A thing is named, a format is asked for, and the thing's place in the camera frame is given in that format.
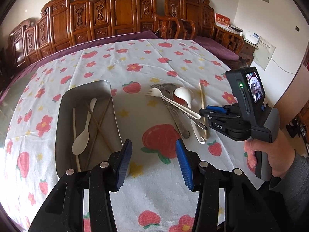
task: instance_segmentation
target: white ceramic spoon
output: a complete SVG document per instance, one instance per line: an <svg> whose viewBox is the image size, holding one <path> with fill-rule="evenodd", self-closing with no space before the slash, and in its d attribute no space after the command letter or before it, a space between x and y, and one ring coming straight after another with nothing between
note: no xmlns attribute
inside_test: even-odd
<svg viewBox="0 0 309 232"><path fill-rule="evenodd" d="M95 103L96 103L96 99L92 99L90 102L91 111L93 111L93 108L95 107ZM91 115L88 112L85 129L80 135L77 136L72 146L72 152L75 155L81 154L85 150L88 144L88 141L89 141L88 126L89 126L90 119L91 119Z"/></svg>
<svg viewBox="0 0 309 232"><path fill-rule="evenodd" d="M193 93L191 90L189 90L188 88L185 88L185 87L179 87L177 88L175 91L174 91L174 94L183 99L184 101L187 102L187 105L188 105L188 108L191 109L191 102L193 100ZM197 127L195 125L195 123L191 120L191 125L192 125L192 129L194 131L194 134L198 140L199 143L201 144L205 144L206 143L206 140L205 138L203 138L199 131L197 130Z"/></svg>

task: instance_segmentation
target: metal screw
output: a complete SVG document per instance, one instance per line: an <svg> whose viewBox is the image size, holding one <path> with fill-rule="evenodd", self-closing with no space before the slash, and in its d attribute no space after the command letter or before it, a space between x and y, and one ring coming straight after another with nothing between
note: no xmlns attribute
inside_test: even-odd
<svg viewBox="0 0 309 232"><path fill-rule="evenodd" d="M73 173L74 173L75 171L74 171L74 169L68 169L67 171L66 171L66 174L67 175L72 175Z"/></svg>
<svg viewBox="0 0 309 232"><path fill-rule="evenodd" d="M101 168L106 168L106 167L108 167L108 166L109 166L109 163L106 162L106 161L100 163L100 167L101 167Z"/></svg>
<svg viewBox="0 0 309 232"><path fill-rule="evenodd" d="M237 174L237 175L241 175L243 172L242 172L242 170L240 170L239 168L236 168L236 169L234 170L234 173Z"/></svg>
<svg viewBox="0 0 309 232"><path fill-rule="evenodd" d="M208 163L206 161L201 161L200 166L201 167L208 167Z"/></svg>

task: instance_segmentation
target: tablecloth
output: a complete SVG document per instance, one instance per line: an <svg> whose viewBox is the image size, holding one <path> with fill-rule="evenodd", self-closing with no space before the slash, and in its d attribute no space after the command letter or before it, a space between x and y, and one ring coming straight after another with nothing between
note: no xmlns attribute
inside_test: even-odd
<svg viewBox="0 0 309 232"><path fill-rule="evenodd" d="M118 193L111 193L118 231L191 231L198 193L186 187L176 158L179 134L160 98L146 96L151 84L174 83L194 92L198 111L199 83L206 105L236 102L225 77L229 68L191 40L150 39L111 43L81 50L41 66L24 89L13 114L0 156L0 201L8 215L25 230L58 181L55 136L62 95L97 80L112 85L116 119L122 140L131 139L130 175ZM243 142L208 131L199 144L190 122L184 139L221 170L241 168L255 187L262 184L248 167ZM224 191L220 190L219 223L224 220ZM84 225L90 231L88 192Z"/></svg>

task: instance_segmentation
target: human hand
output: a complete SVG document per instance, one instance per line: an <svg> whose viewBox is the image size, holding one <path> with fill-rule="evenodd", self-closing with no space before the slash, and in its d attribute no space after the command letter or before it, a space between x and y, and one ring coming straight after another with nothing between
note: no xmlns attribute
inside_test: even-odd
<svg viewBox="0 0 309 232"><path fill-rule="evenodd" d="M289 141L281 130L279 130L274 143L267 143L258 139L246 140L244 150L248 153L248 163L252 168L257 163L254 151L267 153L268 161L272 168L272 175L280 178L285 176L295 157L294 149L290 146Z"/></svg>

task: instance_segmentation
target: metal fork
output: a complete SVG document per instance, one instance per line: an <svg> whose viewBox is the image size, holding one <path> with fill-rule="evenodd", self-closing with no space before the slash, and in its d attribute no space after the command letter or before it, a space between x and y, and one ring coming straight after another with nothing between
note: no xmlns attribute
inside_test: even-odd
<svg viewBox="0 0 309 232"><path fill-rule="evenodd" d="M167 98L171 98L170 94L166 92L166 90L164 89L164 87L160 84L154 84L150 86L151 88L158 88L162 94L164 96L166 96ZM176 110L173 109L172 105L170 103L168 103L167 101L163 100L166 108L168 109L168 111L170 112L172 118L175 121L176 127L179 130L179 133L181 135L181 137L183 138L189 138L190 137L190 133L189 131L186 129L186 127L184 126L184 124L182 123L182 121L179 118L178 112Z"/></svg>

